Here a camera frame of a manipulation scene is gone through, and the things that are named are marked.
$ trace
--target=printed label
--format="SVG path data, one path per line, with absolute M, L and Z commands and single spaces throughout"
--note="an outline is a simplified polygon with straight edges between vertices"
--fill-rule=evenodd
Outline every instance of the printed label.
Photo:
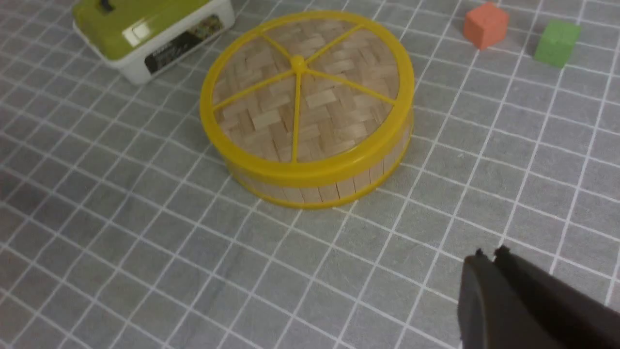
M 219 17 L 213 14 L 153 51 L 144 59 L 144 64 L 153 74 L 172 63 L 185 52 L 196 47 L 199 43 L 212 37 L 223 27 L 224 25 L 219 20 Z

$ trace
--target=red cube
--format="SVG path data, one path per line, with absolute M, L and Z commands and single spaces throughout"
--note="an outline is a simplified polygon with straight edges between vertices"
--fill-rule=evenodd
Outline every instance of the red cube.
M 487 2 L 467 13 L 463 35 L 478 49 L 494 45 L 503 40 L 508 29 L 508 14 Z

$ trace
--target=yellow spoke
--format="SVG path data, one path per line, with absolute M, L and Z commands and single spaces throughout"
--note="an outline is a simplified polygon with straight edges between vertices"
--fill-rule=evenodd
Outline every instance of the yellow spoke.
M 317 59 L 320 55 L 322 55 L 323 53 L 325 53 L 327 50 L 329 50 L 330 48 L 336 46 L 339 42 L 341 42 L 342 40 L 346 39 L 349 35 L 351 35 L 353 32 L 356 32 L 357 30 L 360 30 L 361 28 L 363 28 L 364 26 L 359 24 L 354 26 L 353 28 L 349 29 L 348 31 L 346 31 L 345 33 L 343 33 L 341 36 L 337 37 L 336 39 L 333 39 L 330 43 L 328 43 L 327 45 L 321 47 L 317 52 L 314 52 L 313 55 L 311 55 L 307 60 L 306 60 L 306 64 L 310 64 L 310 62 L 314 61 L 315 59 Z
M 371 89 L 369 89 L 367 87 L 364 87 L 364 86 L 362 86 L 360 84 L 356 84 L 353 81 L 350 81 L 350 80 L 347 80 L 347 79 L 343 79 L 343 78 L 341 78 L 341 77 L 339 77 L 337 75 L 325 74 L 323 72 L 312 70 L 312 69 L 308 69 L 308 73 L 310 73 L 310 74 L 312 74 L 314 76 L 318 76 L 320 78 L 330 79 L 330 80 L 334 80 L 336 82 L 345 84 L 345 85 L 347 85 L 347 86 L 349 86 L 351 88 L 358 89 L 361 92 L 369 94 L 369 95 L 371 95 L 371 96 L 373 96 L 375 98 L 378 98 L 378 99 L 380 99 L 380 100 L 382 100 L 384 102 L 387 102 L 387 103 L 390 103 L 390 104 L 396 103 L 396 101 L 391 99 L 391 98 L 383 96 L 382 94 L 380 94 L 378 92 L 375 92 L 375 91 L 373 91 L 373 90 L 371 90 Z
M 286 78 L 288 78 L 289 76 L 291 76 L 293 74 L 294 74 L 293 70 L 288 70 L 288 71 L 285 71 L 284 73 L 280 73 L 280 74 L 274 76 L 273 78 L 269 78 L 269 79 L 263 80 L 263 81 L 255 84 L 255 85 L 252 85 L 252 86 L 246 88 L 245 90 L 243 90 L 241 92 L 238 92 L 236 94 L 233 94 L 232 96 L 226 98 L 225 100 L 217 103 L 215 105 L 215 107 L 213 107 L 213 111 L 216 111 L 219 108 L 225 107 L 228 104 L 236 101 L 237 99 L 239 99 L 241 97 L 244 97 L 244 96 L 248 95 L 249 93 L 252 93 L 252 92 L 254 92 L 254 91 L 256 91 L 256 90 L 258 90 L 260 88 L 263 88 L 263 87 L 265 87 L 265 86 L 267 86 L 269 84 L 273 84 L 273 83 L 276 83 L 279 80 L 286 79 Z
M 284 57 L 286 57 L 286 59 L 291 59 L 291 55 L 288 54 L 288 51 L 286 51 L 286 49 L 282 47 L 282 45 L 280 45 L 276 40 L 272 39 L 269 35 L 265 33 L 261 33 L 260 36 L 262 36 L 263 39 L 267 40 L 267 42 L 270 43 L 271 46 L 273 46 L 276 50 L 278 50 Z
M 297 162 L 297 151 L 299 147 L 299 104 L 301 99 L 301 73 L 296 74 L 295 84 L 295 115 L 293 119 L 293 149 L 291 151 L 291 162 Z

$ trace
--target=table surface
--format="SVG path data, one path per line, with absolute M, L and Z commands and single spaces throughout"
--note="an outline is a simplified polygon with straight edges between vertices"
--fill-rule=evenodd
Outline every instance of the table surface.
M 457 348 L 461 262 L 500 244 L 620 310 L 620 2 L 233 1 L 237 24 L 142 87 L 72 32 L 72 0 L 0 9 L 0 348 Z M 198 115 L 210 65 L 265 20 L 344 9 L 416 75 L 399 169 L 297 211 L 230 178 Z M 531 56 L 550 19 L 569 64 Z

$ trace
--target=white container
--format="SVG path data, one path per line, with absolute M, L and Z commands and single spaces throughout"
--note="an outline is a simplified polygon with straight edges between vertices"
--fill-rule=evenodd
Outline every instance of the white container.
M 184 41 L 183 35 L 187 35 L 192 30 L 204 29 L 208 25 L 206 22 L 212 22 L 212 16 L 217 16 L 218 22 L 221 23 L 221 28 L 217 32 L 206 36 L 200 42 Z M 120 71 L 131 83 L 137 85 L 146 83 L 180 58 L 215 39 L 232 27 L 234 21 L 235 16 L 230 0 L 211 0 L 119 60 L 109 60 L 101 54 L 99 49 L 79 30 L 75 21 L 73 29 L 107 66 Z

